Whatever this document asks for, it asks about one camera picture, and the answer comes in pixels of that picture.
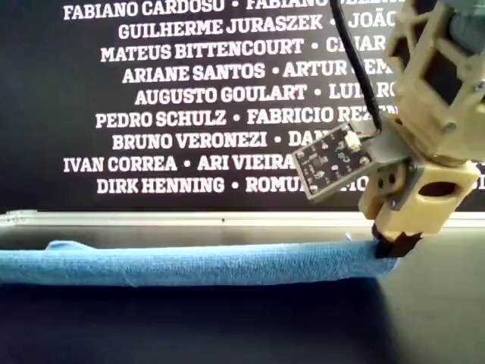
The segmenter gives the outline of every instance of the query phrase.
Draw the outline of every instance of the blue towel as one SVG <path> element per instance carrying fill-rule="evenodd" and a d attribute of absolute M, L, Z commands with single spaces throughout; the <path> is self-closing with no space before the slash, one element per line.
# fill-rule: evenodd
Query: blue towel
<path fill-rule="evenodd" d="M 55 241 L 46 250 L 0 251 L 0 283 L 59 286 L 275 285 L 369 278 L 396 259 L 374 241 L 155 249 L 94 249 Z"/>

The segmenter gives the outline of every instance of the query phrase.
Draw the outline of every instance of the table surface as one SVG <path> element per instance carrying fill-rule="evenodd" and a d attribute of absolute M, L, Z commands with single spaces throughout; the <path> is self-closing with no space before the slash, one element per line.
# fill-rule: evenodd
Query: table surface
<path fill-rule="evenodd" d="M 367 229 L 14 228 L 2 249 L 368 238 Z M 485 231 L 423 240 L 385 278 L 285 287 L 0 289 L 0 362 L 485 362 Z"/>

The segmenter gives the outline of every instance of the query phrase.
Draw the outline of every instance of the black backdrop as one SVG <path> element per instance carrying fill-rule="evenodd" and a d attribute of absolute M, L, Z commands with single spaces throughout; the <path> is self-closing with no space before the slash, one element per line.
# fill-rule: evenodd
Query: black backdrop
<path fill-rule="evenodd" d="M 359 192 L 353 186 L 328 199 L 324 206 L 310 206 L 302 192 L 246 192 L 247 177 L 295 177 L 293 169 L 236 170 L 229 164 L 226 171 L 198 171 L 202 155 L 281 154 L 296 149 L 289 144 L 290 130 L 301 133 L 329 130 L 341 117 L 339 108 L 362 105 L 360 98 L 331 99 L 329 83 L 354 83 L 350 72 L 340 76 L 282 77 L 286 63 L 291 61 L 346 61 L 345 53 L 328 52 L 327 39 L 336 37 L 330 23 L 328 6 L 246 10 L 246 0 L 236 7 L 225 4 L 222 12 L 198 14 L 171 14 L 105 18 L 96 20 L 63 19 L 63 5 L 82 5 L 82 0 L 40 2 L 39 0 L 3 1 L 0 4 L 0 120 L 2 123 L 1 182 L 2 208 L 38 209 L 57 211 L 295 211 L 306 209 L 355 210 Z M 348 19 L 354 15 L 381 12 L 384 17 L 396 11 L 402 3 L 346 4 Z M 258 32 L 208 36 L 171 36 L 155 39 L 128 39 L 118 37 L 121 24 L 159 23 L 168 21 L 223 19 L 224 26 L 240 17 L 271 17 L 280 15 L 323 14 L 322 30 L 285 32 Z M 369 14 L 363 16 L 368 20 Z M 356 27 L 355 36 L 387 36 L 392 27 Z M 102 47 L 167 45 L 175 43 L 219 42 L 257 39 L 304 39 L 301 54 L 265 55 L 223 58 L 187 58 L 158 61 L 128 61 L 101 63 Z M 311 44 L 316 42 L 318 49 Z M 382 50 L 365 50 L 365 59 L 379 59 Z M 265 76 L 250 80 L 209 80 L 166 83 L 122 84 L 127 68 L 165 67 L 174 65 L 216 65 L 262 62 Z M 273 67 L 280 73 L 273 74 Z M 374 82 L 393 81 L 392 74 L 371 75 Z M 257 86 L 304 83 L 308 87 L 305 100 L 275 102 L 216 102 L 213 104 L 135 105 L 136 95 L 144 89 L 170 89 L 185 87 Z M 314 89 L 320 88 L 316 96 Z M 392 105 L 389 97 L 380 97 L 382 105 Z M 331 107 L 332 122 L 310 124 L 247 124 L 248 108 L 302 108 Z M 169 110 L 225 110 L 227 123 L 210 127 L 150 127 L 138 129 L 96 129 L 98 113 L 144 112 Z M 241 115 L 233 121 L 233 115 Z M 268 146 L 264 148 L 187 149 L 180 148 L 176 133 L 267 132 Z M 114 134 L 169 133 L 174 138 L 170 149 L 113 150 Z M 122 157 L 133 155 L 172 155 L 177 171 L 120 173 L 106 170 L 99 173 L 65 173 L 64 158 Z M 189 167 L 184 161 L 190 161 Z M 159 177 L 221 177 L 222 193 L 98 193 L 99 178 Z M 466 211 L 480 211 L 482 194 L 474 193 L 462 206 Z"/>

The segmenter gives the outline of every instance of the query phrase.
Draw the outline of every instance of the robotic arm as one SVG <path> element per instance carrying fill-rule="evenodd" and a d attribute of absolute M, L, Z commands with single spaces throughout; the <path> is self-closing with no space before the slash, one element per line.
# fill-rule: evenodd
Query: robotic arm
<path fill-rule="evenodd" d="M 374 220 L 377 256 L 404 256 L 440 232 L 480 176 L 472 161 L 485 161 L 485 2 L 406 1 L 385 54 L 397 115 L 379 111 L 340 1 L 330 5 L 372 120 L 297 150 L 296 170 L 316 203 L 367 175 L 358 208 Z"/>

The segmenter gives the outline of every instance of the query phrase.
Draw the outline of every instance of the circuit board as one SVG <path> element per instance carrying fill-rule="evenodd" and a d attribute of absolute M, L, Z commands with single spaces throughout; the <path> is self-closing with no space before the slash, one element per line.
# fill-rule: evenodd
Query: circuit board
<path fill-rule="evenodd" d="M 293 160 L 306 196 L 312 202 L 337 192 L 373 165 L 371 155 L 360 144 L 351 124 L 333 129 L 297 150 Z"/>

